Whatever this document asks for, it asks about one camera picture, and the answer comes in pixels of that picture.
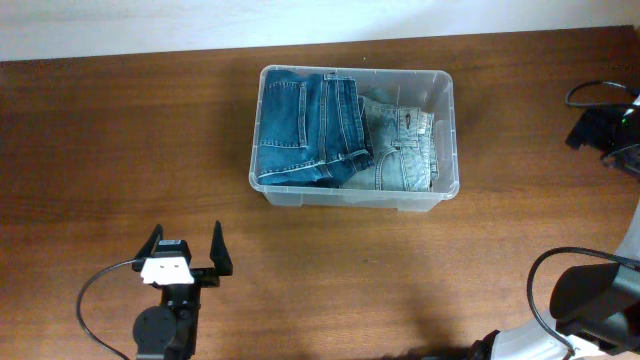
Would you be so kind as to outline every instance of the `white wall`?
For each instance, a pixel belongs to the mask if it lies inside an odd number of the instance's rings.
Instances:
[[[0,60],[640,24],[640,0],[0,0]]]

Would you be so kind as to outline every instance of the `wooden table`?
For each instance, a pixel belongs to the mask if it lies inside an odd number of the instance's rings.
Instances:
[[[442,69],[454,79],[461,190],[428,213],[278,208],[248,183],[268,64]],[[195,359],[371,359],[466,346],[531,318],[543,251],[614,251],[640,185],[564,139],[579,82],[640,83],[631,27],[0,64],[0,353],[115,359],[74,317],[82,283],[156,223],[206,266],[216,220],[235,274],[202,293]],[[548,303],[559,256],[535,286]],[[90,289],[90,327],[134,356],[159,302],[119,270]]]

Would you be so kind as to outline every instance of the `denim shorts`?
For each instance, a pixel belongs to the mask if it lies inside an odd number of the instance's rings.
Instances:
[[[339,187],[373,165],[364,128],[353,79],[269,71],[260,114],[258,183]]]
[[[354,175],[342,188],[430,191],[437,177],[433,114],[419,108],[359,98],[375,166]]]

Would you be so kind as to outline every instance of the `plastic bin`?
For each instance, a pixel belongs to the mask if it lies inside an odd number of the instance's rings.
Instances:
[[[439,177],[433,182],[432,191],[351,190],[258,184],[255,168],[264,81],[269,70],[278,69],[303,75],[336,73],[350,76],[356,80],[358,92],[362,93],[370,87],[387,89],[393,94],[398,94],[399,105],[419,107],[425,112],[434,113]],[[260,74],[249,183],[254,189],[263,193],[271,204],[278,206],[302,206],[303,204],[361,206],[426,212],[442,200],[453,199],[460,189],[460,180],[451,76],[437,70],[376,70],[286,65],[265,67]]]

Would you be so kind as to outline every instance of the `wire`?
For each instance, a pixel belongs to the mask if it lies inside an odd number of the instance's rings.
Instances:
[[[581,108],[581,109],[611,109],[611,108],[622,108],[622,109],[634,109],[634,110],[640,110],[640,105],[639,104],[632,104],[632,103],[575,103],[571,101],[571,97],[573,96],[573,94],[575,94],[578,90],[584,89],[586,87],[591,87],[591,86],[596,86],[596,85],[608,85],[611,87],[617,87],[617,88],[621,88],[624,89],[627,93],[638,97],[640,96],[640,91],[626,86],[626,85],[622,85],[622,84],[618,84],[618,83],[614,83],[611,81],[601,81],[601,80],[596,80],[596,81],[589,81],[586,83],[582,83],[576,87],[574,87],[573,89],[569,90],[569,92],[567,93],[567,96],[564,99],[564,103],[567,106],[570,107],[575,107],[575,108]]]
[[[84,319],[82,318],[82,313],[80,312],[80,304],[82,303],[82,297],[84,296],[84,293],[87,291],[89,286],[91,286],[91,284],[93,284],[96,280],[98,280],[102,275],[112,270],[115,270],[119,267],[129,265],[140,260],[141,259],[127,260],[127,261],[123,261],[121,263],[117,263],[105,269],[100,270],[97,274],[93,275],[89,280],[87,280],[87,282],[82,286],[82,288],[80,289],[80,292],[78,293],[78,299],[76,300],[76,318],[78,318],[78,322],[80,323],[80,327],[82,327],[82,330],[84,330],[84,332],[86,332],[87,335],[89,335],[91,340],[97,342],[103,348],[111,351],[112,353],[114,353],[116,356],[120,357],[123,360],[130,360],[130,359],[125,354],[107,345],[104,341],[100,340],[100,338],[98,338],[93,332],[91,332],[91,330],[89,330],[89,328],[87,327],[87,324],[85,324]]]
[[[623,265],[625,267],[629,267],[632,269],[640,267],[640,261],[625,258],[622,256],[612,255],[602,251],[591,250],[591,249],[580,248],[580,247],[559,247],[559,248],[551,249],[545,252],[544,254],[540,255],[536,259],[536,261],[534,261],[533,265],[531,266],[531,270],[529,270],[529,276],[527,278],[527,301],[529,302],[529,308],[533,313],[533,317],[535,317],[536,321],[538,321],[538,324],[540,324],[542,329],[544,329],[544,331],[546,331],[549,335],[553,336],[556,340],[558,340],[560,343],[564,344],[567,347],[568,353],[565,359],[569,359],[575,356],[576,354],[576,351],[573,348],[573,345],[571,345],[571,343],[565,337],[563,337],[557,331],[555,331],[554,329],[549,327],[549,325],[547,325],[547,323],[540,316],[540,313],[538,312],[538,309],[536,308],[536,305],[533,301],[533,278],[536,274],[536,271],[538,270],[538,267],[540,266],[540,264],[542,264],[544,260],[557,254],[581,254],[581,255],[593,256],[593,257],[609,260],[612,262],[616,262],[620,265]]]

